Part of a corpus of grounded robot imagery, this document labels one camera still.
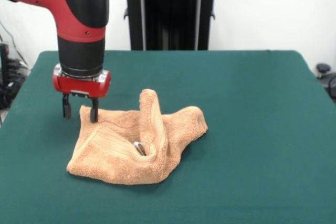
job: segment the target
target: table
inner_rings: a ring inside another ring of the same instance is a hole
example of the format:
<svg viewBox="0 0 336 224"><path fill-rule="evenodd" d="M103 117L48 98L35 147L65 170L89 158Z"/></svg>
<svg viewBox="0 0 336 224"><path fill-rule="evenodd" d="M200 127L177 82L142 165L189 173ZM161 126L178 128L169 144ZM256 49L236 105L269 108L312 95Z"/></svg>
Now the table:
<svg viewBox="0 0 336 224"><path fill-rule="evenodd" d="M100 107L200 107L209 131L157 185L69 175L80 129L62 118L44 52L0 129L0 223L335 223L336 110L295 51L107 51Z"/></svg>

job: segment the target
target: towel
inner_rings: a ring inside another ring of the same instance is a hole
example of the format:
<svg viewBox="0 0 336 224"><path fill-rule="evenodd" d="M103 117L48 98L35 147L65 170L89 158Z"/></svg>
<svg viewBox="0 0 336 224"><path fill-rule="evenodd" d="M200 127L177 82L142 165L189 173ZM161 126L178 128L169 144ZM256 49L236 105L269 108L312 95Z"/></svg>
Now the towel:
<svg viewBox="0 0 336 224"><path fill-rule="evenodd" d="M154 90L140 94L140 111L99 110L90 122L90 108L80 108L81 129L67 171L111 184L156 184L177 167L183 150L208 130L195 106L162 115ZM134 142L140 142L142 156Z"/></svg>

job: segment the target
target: silver object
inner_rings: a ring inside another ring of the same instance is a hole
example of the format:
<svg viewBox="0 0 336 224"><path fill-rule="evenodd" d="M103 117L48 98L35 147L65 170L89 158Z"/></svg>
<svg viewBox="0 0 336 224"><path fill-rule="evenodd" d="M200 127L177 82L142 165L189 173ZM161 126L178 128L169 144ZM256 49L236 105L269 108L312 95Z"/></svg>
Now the silver object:
<svg viewBox="0 0 336 224"><path fill-rule="evenodd" d="M108 71L107 70L102 70L101 73L98 76L95 76L95 77L86 77L86 78L81 77L81 78L78 78L76 76L70 76L68 74L63 73L61 64L58 63L54 67L54 75L56 75L56 76L68 76L68 77L80 79L80 80L83 80L83 81L95 81L95 82L104 83L106 81Z"/></svg>
<svg viewBox="0 0 336 224"><path fill-rule="evenodd" d="M141 28L142 28L142 47L143 51L146 51L146 12L145 12L145 0L140 0L141 6Z"/></svg>
<svg viewBox="0 0 336 224"><path fill-rule="evenodd" d="M201 3L202 0L197 0L197 5L196 5L196 24L195 24L195 50L198 50L198 40L200 36L200 17L201 17Z"/></svg>
<svg viewBox="0 0 336 224"><path fill-rule="evenodd" d="M146 156L145 148L140 142L134 142L133 145L135 146L136 150L141 154L141 156Z"/></svg>
<svg viewBox="0 0 336 224"><path fill-rule="evenodd" d="M73 93L73 94L82 94L82 95L86 95L87 97L89 96L89 93L88 93L88 92L83 92L83 91L79 91L79 90L73 90L73 89L71 89L70 92Z"/></svg>

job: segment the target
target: black knob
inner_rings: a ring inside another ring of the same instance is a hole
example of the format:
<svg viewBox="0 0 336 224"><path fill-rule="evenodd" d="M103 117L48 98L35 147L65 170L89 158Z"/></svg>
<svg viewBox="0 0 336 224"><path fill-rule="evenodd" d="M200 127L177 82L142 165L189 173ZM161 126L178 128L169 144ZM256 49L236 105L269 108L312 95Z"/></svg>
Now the black knob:
<svg viewBox="0 0 336 224"><path fill-rule="evenodd" d="M331 70L330 66L324 63L317 64L316 68L321 74L325 74Z"/></svg>

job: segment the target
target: black cable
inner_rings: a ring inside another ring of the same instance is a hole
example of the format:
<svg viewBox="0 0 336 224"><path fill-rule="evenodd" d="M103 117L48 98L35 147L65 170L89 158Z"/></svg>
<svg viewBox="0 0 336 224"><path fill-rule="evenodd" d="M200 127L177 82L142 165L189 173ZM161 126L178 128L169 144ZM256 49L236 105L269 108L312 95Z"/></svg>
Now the black cable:
<svg viewBox="0 0 336 224"><path fill-rule="evenodd" d="M19 72L24 66L18 59L7 58L5 64L7 84L0 86L0 109L11 107L11 102L15 99L27 78L26 74Z"/></svg>
<svg viewBox="0 0 336 224"><path fill-rule="evenodd" d="M5 32L8 33L8 35L11 37L13 46L14 46L14 48L15 48L17 54L19 55L20 59L21 59L26 65L28 65L27 62L26 62L26 60L25 60L25 59L23 58L23 56L20 54L19 50L17 50L17 47L16 47L16 45L15 45L15 41L14 41L14 37L13 37L13 35L7 30L7 28L4 26L4 24L1 22L1 20L0 20L0 25L1 25L2 28L5 30Z"/></svg>

